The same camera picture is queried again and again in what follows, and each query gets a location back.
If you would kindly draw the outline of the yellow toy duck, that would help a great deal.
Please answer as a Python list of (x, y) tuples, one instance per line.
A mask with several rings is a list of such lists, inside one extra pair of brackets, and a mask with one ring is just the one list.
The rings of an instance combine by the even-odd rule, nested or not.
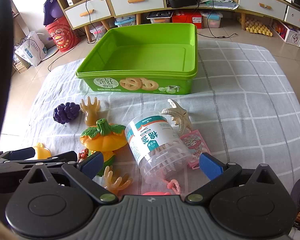
[(47, 159), (52, 157), (50, 150), (41, 142), (38, 142), (33, 148), (35, 152), (34, 159)]

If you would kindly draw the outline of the pink card packet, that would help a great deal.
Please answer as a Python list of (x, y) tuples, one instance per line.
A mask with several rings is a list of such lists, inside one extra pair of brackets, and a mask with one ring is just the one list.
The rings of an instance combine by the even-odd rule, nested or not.
[(198, 169), (200, 155), (202, 153), (211, 153), (201, 133), (196, 129), (190, 133), (182, 135), (180, 139), (187, 146), (192, 155), (192, 160), (188, 162), (189, 168), (193, 170)]

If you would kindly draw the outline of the orange toy pumpkin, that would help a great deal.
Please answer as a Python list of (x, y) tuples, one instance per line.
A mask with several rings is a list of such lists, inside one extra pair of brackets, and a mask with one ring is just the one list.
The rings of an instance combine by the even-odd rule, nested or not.
[(102, 153), (103, 167), (97, 176), (102, 177), (106, 166), (113, 164), (114, 152), (126, 146), (125, 129), (124, 125), (110, 124), (107, 119), (99, 119), (95, 126), (90, 126), (81, 133), (80, 142), (90, 154)]

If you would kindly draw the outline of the purple toy grapes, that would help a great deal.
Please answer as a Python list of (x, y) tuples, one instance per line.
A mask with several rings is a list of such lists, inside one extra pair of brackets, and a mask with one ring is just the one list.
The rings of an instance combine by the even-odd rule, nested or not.
[(80, 105), (74, 102), (61, 103), (53, 110), (53, 120), (60, 124), (66, 124), (75, 120), (80, 111)]

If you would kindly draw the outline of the clear cotton swab jar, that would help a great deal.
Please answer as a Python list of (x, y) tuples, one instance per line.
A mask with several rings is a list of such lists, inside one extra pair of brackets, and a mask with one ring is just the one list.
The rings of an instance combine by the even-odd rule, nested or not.
[(187, 146), (159, 112), (145, 112), (127, 125), (125, 135), (147, 184), (170, 180), (193, 159)]

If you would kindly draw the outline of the amber rubber hand toy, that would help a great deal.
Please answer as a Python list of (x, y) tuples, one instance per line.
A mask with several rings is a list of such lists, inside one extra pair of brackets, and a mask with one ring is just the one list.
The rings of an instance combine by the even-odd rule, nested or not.
[(98, 120), (98, 111), (100, 109), (100, 100), (97, 97), (94, 97), (94, 102), (91, 102), (91, 98), (88, 96), (87, 102), (84, 99), (80, 102), (81, 111), (84, 113), (84, 122), (90, 126), (95, 126), (96, 121)]

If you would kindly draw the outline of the white starfish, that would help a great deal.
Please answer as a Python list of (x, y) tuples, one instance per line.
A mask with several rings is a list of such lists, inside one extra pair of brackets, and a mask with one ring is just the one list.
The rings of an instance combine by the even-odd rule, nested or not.
[(168, 99), (170, 104), (169, 108), (164, 108), (161, 111), (163, 115), (169, 115), (171, 120), (175, 122), (175, 125), (178, 126), (177, 134), (181, 137), (184, 134), (190, 133), (193, 131), (192, 123), (189, 119), (187, 111), (182, 108), (175, 100)]

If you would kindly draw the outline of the grey checked table cloth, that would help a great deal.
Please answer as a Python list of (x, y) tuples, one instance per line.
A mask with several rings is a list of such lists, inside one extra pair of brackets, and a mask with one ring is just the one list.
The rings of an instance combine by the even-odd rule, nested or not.
[(60, 103), (96, 97), (100, 118), (127, 125), (174, 99), (214, 157), (243, 168), (267, 163), (291, 191), (300, 179), (300, 104), (275, 58), (263, 47), (221, 41), (199, 42), (198, 53), (198, 74), (188, 95), (93, 92), (75, 75), (80, 61), (57, 67), (34, 100), (29, 141), (45, 144), (53, 154), (82, 149), (84, 117), (58, 124), (53, 110)]

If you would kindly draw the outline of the white shopping bag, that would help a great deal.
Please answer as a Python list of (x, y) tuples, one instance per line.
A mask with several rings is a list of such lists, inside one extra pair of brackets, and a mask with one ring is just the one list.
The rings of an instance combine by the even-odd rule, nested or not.
[(37, 67), (47, 54), (46, 46), (39, 38), (41, 34), (31, 31), (15, 46), (15, 53), (34, 67)]

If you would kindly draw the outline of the red printed bucket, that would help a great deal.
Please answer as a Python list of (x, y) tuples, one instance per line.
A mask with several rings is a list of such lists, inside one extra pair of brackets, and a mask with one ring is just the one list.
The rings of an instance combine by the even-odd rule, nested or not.
[(80, 42), (77, 30), (72, 30), (65, 16), (45, 26), (60, 52), (66, 52)]

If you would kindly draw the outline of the green plastic cookie box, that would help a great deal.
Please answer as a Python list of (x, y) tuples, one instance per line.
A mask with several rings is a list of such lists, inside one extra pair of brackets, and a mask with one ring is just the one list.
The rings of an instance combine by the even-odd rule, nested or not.
[(95, 92), (185, 95), (198, 73), (197, 28), (159, 23), (113, 28), (76, 70)]

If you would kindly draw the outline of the yellow egg tray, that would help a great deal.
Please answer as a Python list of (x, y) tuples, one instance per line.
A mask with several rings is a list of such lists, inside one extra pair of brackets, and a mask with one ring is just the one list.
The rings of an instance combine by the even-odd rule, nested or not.
[(262, 34), (272, 37), (272, 31), (256, 18), (245, 18), (245, 30), (252, 34)]

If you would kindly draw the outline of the white patterned storage box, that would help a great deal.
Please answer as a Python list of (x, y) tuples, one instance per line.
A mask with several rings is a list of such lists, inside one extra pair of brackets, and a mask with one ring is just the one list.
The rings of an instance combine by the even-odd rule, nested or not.
[(300, 47), (300, 30), (279, 20), (272, 20), (271, 28), (287, 44)]

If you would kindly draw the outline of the red box under cabinet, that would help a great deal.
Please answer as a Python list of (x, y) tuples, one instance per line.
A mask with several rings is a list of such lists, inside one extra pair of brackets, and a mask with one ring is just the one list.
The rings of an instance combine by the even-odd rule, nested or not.
[(172, 14), (173, 23), (192, 23), (198, 29), (202, 28), (202, 15), (194, 10), (175, 10)]

